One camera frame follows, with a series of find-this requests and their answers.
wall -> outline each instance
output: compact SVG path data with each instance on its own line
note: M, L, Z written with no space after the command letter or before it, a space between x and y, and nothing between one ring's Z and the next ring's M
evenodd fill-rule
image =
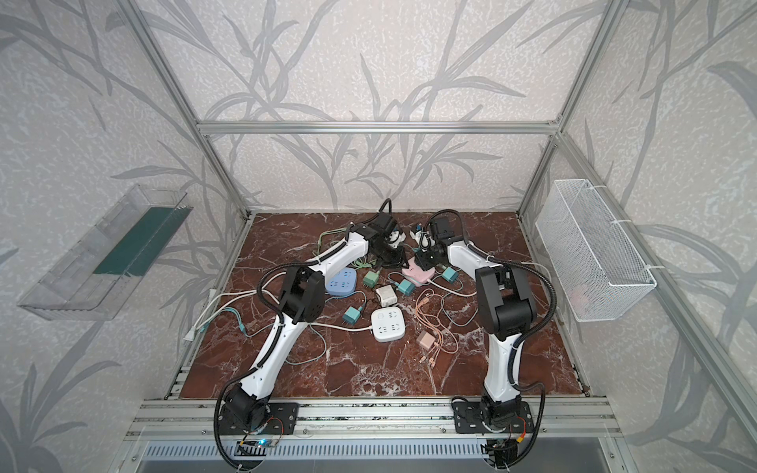
M104 471L162 397L241 219L106 2L0 5L0 470ZM40 319L21 295L135 183L194 207L109 322Z
M604 10L601 0L139 4L203 120L553 120ZM280 210L385 197L403 210L512 210L546 142L216 138L249 204Z
M753 387L755 14L750 2L629 8L567 126ZM558 154L545 182L571 177ZM524 221L546 260L533 227L542 186ZM757 453L654 296L614 322L563 320L641 471L757 471Z

white power strip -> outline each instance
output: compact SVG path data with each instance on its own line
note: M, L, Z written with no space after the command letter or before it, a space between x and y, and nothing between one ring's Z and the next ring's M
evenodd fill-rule
M377 341L394 341L405 336L405 318L398 307L374 310L371 326Z

brown marble surface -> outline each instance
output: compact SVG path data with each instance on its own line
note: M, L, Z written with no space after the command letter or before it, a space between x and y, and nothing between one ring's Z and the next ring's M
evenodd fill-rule
M258 214L252 230L241 250L237 265L226 288L227 292L254 289L266 268L294 260L312 257L318 235L329 229L345 226L349 222L365 220L371 214L355 213L309 213L309 214ZM414 228L425 222L427 213L396 213L395 218L406 228ZM481 248L494 251L499 257L530 261L525 240L514 213L464 213L470 238ZM324 247L341 238L328 235L323 238ZM358 289L367 269L358 270ZM388 269L381 271L380 285L387 284ZM272 282L268 289L278 294L281 280ZM475 283L462 273L461 292L475 291ZM546 311L546 298L542 287L531 281L531 289L540 305L540 316ZM448 285L438 279L442 285ZM356 328L370 324L370 313L379 308L372 291L364 288L369 302ZM284 364L276 380L274 397L322 397L322 396L427 396L427 395L479 395L487 371L488 336L473 320L465 327L450 324L444 314L440 320L450 326L459 338L459 350L454 355L442 353L436 366L430 369L420 363L423 350L416 343L421 331L414 321L416 298L422 289L417 288L409 297L399 297L398 306L403 310L406 333L403 338L390 343L379 343L370 331L345 332L331 328L313 327L326 339L326 354L317 361L291 366ZM436 292L444 294L441 289ZM435 298L425 307L436 313ZM360 294L326 304L318 322L342 325L342 314L349 306L358 307L363 302ZM475 298L451 295L444 306L450 316L463 324L472 317ZM246 297L232 304L241 314L248 334L273 321L273 312L257 297ZM183 398L207 399L217 396L224 382L249 369L269 329L253 338L246 338L238 329L236 318L224 313L208 327L201 348L192 364L184 388ZM311 329L303 332L289 361L296 363L318 356L323 352L323 342ZM542 380L549 394L579 394L580 389L573 374L555 322L525 342L522 355L520 382L529 384Z

